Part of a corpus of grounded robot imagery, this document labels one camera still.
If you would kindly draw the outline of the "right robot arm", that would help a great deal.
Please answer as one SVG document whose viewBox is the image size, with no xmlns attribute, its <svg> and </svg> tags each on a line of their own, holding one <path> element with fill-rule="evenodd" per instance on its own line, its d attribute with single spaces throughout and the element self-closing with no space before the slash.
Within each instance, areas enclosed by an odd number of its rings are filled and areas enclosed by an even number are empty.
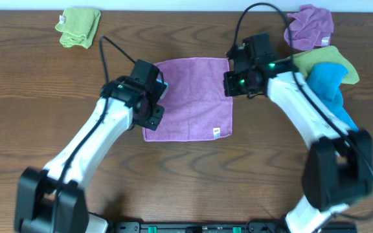
<svg viewBox="0 0 373 233">
<path fill-rule="evenodd" d="M 280 221 L 262 223 L 274 232 L 324 232 L 329 222 L 373 191 L 372 137 L 339 120 L 306 83 L 292 59 L 278 61 L 271 45 L 247 39 L 227 53 L 226 96 L 262 94 L 285 112 L 303 138 L 308 157 L 304 195 Z"/>
</svg>

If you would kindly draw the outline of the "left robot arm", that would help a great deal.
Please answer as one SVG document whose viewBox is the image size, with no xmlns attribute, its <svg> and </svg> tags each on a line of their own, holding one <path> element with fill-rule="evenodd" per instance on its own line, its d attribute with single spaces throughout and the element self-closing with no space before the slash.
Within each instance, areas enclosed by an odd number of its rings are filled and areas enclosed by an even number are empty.
<svg viewBox="0 0 373 233">
<path fill-rule="evenodd" d="M 108 232 L 108 220 L 88 210 L 85 190 L 115 141 L 130 127 L 156 129 L 168 83 L 122 76 L 107 83 L 87 122 L 42 170 L 28 167 L 17 184 L 16 232 Z"/>
</svg>

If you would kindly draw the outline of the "purple microfiber cloth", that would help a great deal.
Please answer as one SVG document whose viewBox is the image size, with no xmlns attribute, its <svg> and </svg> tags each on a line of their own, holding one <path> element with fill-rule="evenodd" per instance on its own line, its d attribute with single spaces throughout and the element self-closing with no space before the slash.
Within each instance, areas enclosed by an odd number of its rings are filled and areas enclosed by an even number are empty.
<svg viewBox="0 0 373 233">
<path fill-rule="evenodd" d="M 155 131 L 143 129 L 146 142 L 191 142 L 225 138 L 233 132 L 233 99 L 225 96 L 225 58 L 179 58 L 156 63 L 168 83 L 158 102 L 164 114 Z"/>
</svg>

